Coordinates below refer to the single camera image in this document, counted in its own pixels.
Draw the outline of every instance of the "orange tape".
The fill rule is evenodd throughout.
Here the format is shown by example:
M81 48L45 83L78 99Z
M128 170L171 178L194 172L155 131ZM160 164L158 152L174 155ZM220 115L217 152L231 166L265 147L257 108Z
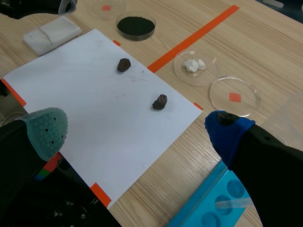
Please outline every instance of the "orange tape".
M109 203L112 201L106 193L100 188L97 183L94 183L93 186L90 187L93 193L98 197L98 199L103 203L104 206L108 207Z
M7 87L7 89L11 92L11 94L17 99L17 101L22 105L25 106L27 103L23 100L23 98L20 97L20 95L18 95L18 93L8 84L8 82L6 82L5 79L1 80L4 85Z
M196 107L198 107L200 110L203 110L203 108L202 108L198 103L194 103L194 105L195 105Z
M107 5L102 6L102 10L106 10L106 11L110 11L111 8L112 8L111 6L107 6Z
M241 94L230 92L229 93L229 101L240 103L241 102Z
M120 44L118 41L114 40L113 42L114 42L114 44L116 44L117 46L121 46L121 44Z
M239 9L239 7L235 6L235 5L229 7L226 11L221 13L219 16L217 16L215 19L213 19L208 24L204 25L202 28L200 28L198 31L193 33L186 40L182 41L180 44L175 46L173 49L168 51L165 55L160 57L158 60L156 60L153 64L151 64L147 68L151 72L155 73L156 71L161 69L164 65L169 63L178 53L180 53L182 50L185 50L186 48L190 47L193 43L195 43L200 38L202 38L205 34L210 32L211 30L213 30L216 26L218 26L220 23L222 23L225 19L227 19L230 15L232 15L238 9Z

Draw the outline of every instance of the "red square sticker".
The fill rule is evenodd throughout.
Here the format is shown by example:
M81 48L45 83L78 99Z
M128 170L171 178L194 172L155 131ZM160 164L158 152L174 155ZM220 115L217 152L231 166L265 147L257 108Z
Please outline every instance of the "red square sticker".
M229 93L229 101L240 103L241 102L241 94L230 92Z
M107 5L102 6L102 10L106 10L106 11L110 11L111 8L112 8L111 6L107 6Z

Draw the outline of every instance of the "clear plastic lid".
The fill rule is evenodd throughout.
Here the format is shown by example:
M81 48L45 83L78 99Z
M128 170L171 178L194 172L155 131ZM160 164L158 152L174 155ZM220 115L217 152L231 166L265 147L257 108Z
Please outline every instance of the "clear plastic lid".
M125 0L90 0L89 10L92 15L102 20L116 19L126 10Z
M201 59L205 64L204 70L190 72L184 66L188 60ZM201 52L185 50L180 52L174 60L174 70L176 75L185 83L197 87L210 85L218 77L218 67L216 58L211 58Z
M221 77L209 90L210 100L217 110L247 117L255 113L260 105L256 89L248 82L236 77Z
M261 127L285 145L303 150L303 94L290 97Z

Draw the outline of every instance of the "teal gripper pad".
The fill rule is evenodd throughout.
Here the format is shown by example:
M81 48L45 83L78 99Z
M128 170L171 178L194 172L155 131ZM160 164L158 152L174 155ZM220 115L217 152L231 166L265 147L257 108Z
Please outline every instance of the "teal gripper pad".
M27 126L27 136L44 161L49 161L64 144L68 122L59 108L47 108L18 118Z

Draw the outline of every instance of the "dark green powder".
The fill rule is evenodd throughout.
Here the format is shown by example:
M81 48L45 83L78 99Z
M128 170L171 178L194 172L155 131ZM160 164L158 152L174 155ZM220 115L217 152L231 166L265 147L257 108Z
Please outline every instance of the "dark green powder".
M127 35L146 35L155 29L155 25L142 17L125 17L119 21L118 29Z

